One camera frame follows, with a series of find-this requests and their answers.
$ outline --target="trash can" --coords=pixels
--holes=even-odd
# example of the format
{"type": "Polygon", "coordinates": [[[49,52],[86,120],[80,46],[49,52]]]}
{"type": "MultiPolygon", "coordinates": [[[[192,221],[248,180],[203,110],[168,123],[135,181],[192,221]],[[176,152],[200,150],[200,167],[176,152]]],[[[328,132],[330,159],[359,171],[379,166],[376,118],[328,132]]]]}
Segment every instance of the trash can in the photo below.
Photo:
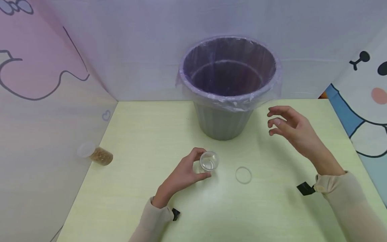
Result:
{"type": "Polygon", "coordinates": [[[192,99],[199,125],[209,137],[229,140],[244,129],[253,110],[281,92],[276,55],[257,40],[217,36],[192,47],[176,79],[192,99]]]}

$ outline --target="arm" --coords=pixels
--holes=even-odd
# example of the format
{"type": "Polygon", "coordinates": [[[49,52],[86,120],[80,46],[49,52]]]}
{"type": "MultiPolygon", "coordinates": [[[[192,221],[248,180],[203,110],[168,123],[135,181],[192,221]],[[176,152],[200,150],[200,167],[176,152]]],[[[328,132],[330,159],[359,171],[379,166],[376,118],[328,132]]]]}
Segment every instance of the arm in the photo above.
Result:
{"type": "Polygon", "coordinates": [[[194,161],[200,159],[205,149],[194,148],[184,157],[175,170],[158,188],[156,195],[150,198],[145,205],[140,223],[129,242],[155,242],[167,222],[172,221],[173,213],[167,207],[172,196],[190,185],[211,177],[211,173],[196,174],[193,170],[194,161]]]}
{"type": "Polygon", "coordinates": [[[387,230],[367,202],[353,174],[345,172],[332,153],[321,142],[307,118],[288,106],[269,108],[269,134],[285,137],[294,148],[308,158],[317,170],[317,192],[329,202],[349,242],[387,241],[387,230]]]}

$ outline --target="trash can rim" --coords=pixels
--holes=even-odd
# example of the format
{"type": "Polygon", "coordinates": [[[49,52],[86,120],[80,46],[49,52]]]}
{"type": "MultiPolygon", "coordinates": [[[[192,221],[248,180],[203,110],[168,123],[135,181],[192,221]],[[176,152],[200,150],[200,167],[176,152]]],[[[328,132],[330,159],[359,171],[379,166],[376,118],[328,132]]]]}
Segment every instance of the trash can rim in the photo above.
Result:
{"type": "Polygon", "coordinates": [[[206,38],[206,39],[203,39],[199,42],[197,42],[196,44],[194,44],[191,48],[188,49],[188,51],[185,53],[185,55],[183,56],[181,62],[180,62],[180,65],[179,65],[179,76],[180,76],[180,79],[183,81],[184,85],[190,90],[192,91],[193,93],[199,95],[199,96],[202,96],[202,93],[206,93],[206,97],[204,98],[208,98],[208,99],[212,99],[212,100],[218,100],[219,98],[222,98],[222,99],[225,99],[227,101],[239,101],[241,99],[250,99],[251,95],[254,95],[255,93],[260,93],[260,94],[264,94],[266,93],[267,91],[269,91],[271,89],[271,85],[269,85],[269,83],[271,82],[271,80],[278,80],[281,76],[281,64],[280,64],[280,61],[279,61],[279,58],[278,56],[264,43],[262,43],[261,41],[258,41],[254,38],[250,38],[250,37],[246,37],[246,36],[239,36],[239,35],[220,35],[220,36],[214,36],[214,37],[210,37],[210,38],[206,38]],[[238,95],[238,96],[220,96],[220,95],[216,95],[216,94],[213,94],[213,93],[208,93],[208,92],[205,92],[203,90],[200,90],[199,88],[195,87],[194,85],[192,85],[186,78],[186,75],[184,74],[184,60],[187,58],[187,56],[189,55],[189,53],[195,49],[196,47],[198,47],[199,45],[205,43],[205,42],[209,42],[209,41],[212,41],[212,40],[215,40],[215,39],[219,39],[219,38],[237,38],[237,39],[245,39],[247,41],[252,41],[252,42],[255,42],[257,44],[259,44],[260,46],[264,47],[265,49],[267,49],[270,54],[273,56],[274,58],[274,63],[276,65],[276,71],[274,73],[274,75],[270,78],[270,80],[266,83],[266,85],[264,85],[262,88],[252,92],[252,93],[247,93],[247,94],[243,94],[243,95],[238,95]]]}

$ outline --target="hand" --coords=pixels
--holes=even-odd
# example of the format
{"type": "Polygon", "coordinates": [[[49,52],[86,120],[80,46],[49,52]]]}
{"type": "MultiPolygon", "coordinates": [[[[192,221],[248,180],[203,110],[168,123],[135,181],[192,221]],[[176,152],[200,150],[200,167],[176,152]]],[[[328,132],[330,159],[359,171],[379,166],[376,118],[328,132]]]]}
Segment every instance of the hand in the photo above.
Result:
{"type": "Polygon", "coordinates": [[[196,174],[193,170],[194,162],[199,160],[200,156],[205,151],[206,150],[203,148],[193,148],[191,153],[182,158],[174,171],[157,190],[152,201],[153,206],[163,208],[168,204],[169,200],[176,192],[181,191],[198,181],[211,177],[210,172],[196,174]]]}
{"type": "Polygon", "coordinates": [[[332,153],[326,148],[317,136],[310,122],[303,115],[289,106],[274,106],[269,108],[268,117],[273,115],[282,118],[272,118],[267,126],[277,128],[269,130],[269,135],[274,134],[285,137],[291,145],[303,156],[308,158],[321,175],[342,175],[344,170],[337,163],[332,153]]]}

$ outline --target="beige sleeve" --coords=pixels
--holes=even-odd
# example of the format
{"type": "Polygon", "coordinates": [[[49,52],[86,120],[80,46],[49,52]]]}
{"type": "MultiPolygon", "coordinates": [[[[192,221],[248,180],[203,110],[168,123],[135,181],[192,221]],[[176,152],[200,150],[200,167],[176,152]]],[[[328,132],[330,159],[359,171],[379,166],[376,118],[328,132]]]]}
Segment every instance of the beige sleeve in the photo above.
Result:
{"type": "Polygon", "coordinates": [[[165,224],[173,220],[173,213],[168,207],[156,208],[151,197],[142,212],[140,223],[129,242],[155,242],[158,240],[165,224]]]}
{"type": "Polygon", "coordinates": [[[387,241],[387,230],[372,210],[355,176],[316,176],[314,189],[329,202],[349,242],[387,241]]]}

